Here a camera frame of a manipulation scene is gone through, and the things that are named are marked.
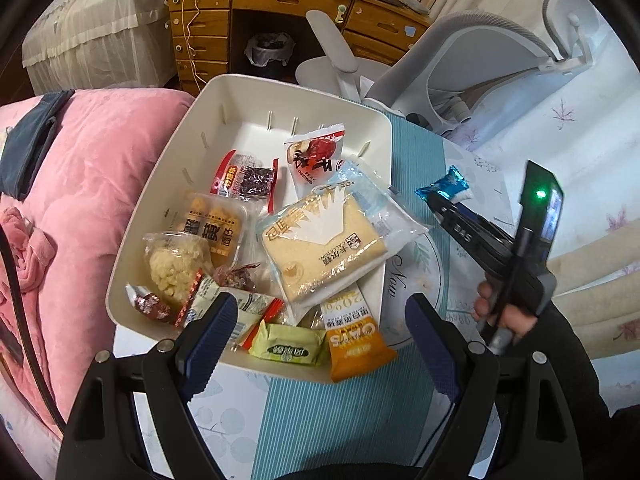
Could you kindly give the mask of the person right hand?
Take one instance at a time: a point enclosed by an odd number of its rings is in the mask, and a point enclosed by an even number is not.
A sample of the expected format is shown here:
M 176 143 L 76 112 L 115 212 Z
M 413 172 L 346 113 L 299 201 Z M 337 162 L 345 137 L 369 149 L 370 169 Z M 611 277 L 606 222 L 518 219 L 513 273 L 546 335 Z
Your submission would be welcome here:
M 474 320 L 476 322 L 485 321 L 492 326 L 506 328 L 513 334 L 514 340 L 524 338 L 537 323 L 536 316 L 513 304 L 506 304 L 500 313 L 491 314 L 493 296 L 494 290 L 488 281 L 482 281 L 478 284 L 477 297 L 472 311 Z

